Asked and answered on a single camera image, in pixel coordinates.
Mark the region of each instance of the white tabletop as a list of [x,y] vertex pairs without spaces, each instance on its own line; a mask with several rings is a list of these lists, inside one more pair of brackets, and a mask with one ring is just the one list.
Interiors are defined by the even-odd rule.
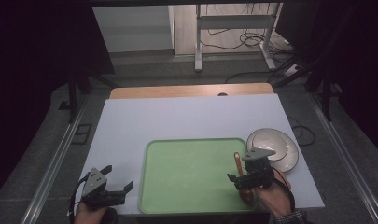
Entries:
[[[92,167],[100,170],[112,165],[113,171],[106,176],[107,190],[122,190],[134,181],[125,204],[115,208],[122,215],[142,215],[139,192],[148,143],[231,137],[246,141],[260,128],[286,133],[297,145],[277,94],[107,100],[81,176]],[[299,161],[286,176],[296,208],[325,206],[300,148]]]

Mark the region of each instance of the stacked plate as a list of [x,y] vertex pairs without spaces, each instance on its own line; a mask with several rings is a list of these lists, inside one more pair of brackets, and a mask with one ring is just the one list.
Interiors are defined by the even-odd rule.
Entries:
[[299,151],[293,140],[276,129],[259,129],[247,138],[247,150],[252,147],[275,151],[269,156],[270,164],[273,168],[282,172],[289,171],[299,160]]

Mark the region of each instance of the brown utensil handle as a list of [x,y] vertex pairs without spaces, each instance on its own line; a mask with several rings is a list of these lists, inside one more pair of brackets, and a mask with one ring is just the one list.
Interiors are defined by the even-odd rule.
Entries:
[[235,158],[235,163],[237,164],[239,175],[240,176],[244,175],[244,171],[242,170],[242,165],[241,165],[241,157],[238,152],[234,153],[234,158]]

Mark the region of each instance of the sleeve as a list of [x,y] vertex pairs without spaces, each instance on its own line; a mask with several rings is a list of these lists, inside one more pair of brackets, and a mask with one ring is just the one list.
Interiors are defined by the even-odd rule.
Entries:
[[306,224],[306,215],[302,211],[294,212],[290,215],[283,216],[283,217],[274,217],[273,218],[274,224]]

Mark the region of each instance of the green tray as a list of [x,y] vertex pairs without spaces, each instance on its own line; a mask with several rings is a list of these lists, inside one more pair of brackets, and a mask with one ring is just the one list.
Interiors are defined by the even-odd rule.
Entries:
[[146,214],[249,212],[227,174],[238,175],[239,138],[157,140],[148,144],[140,204]]

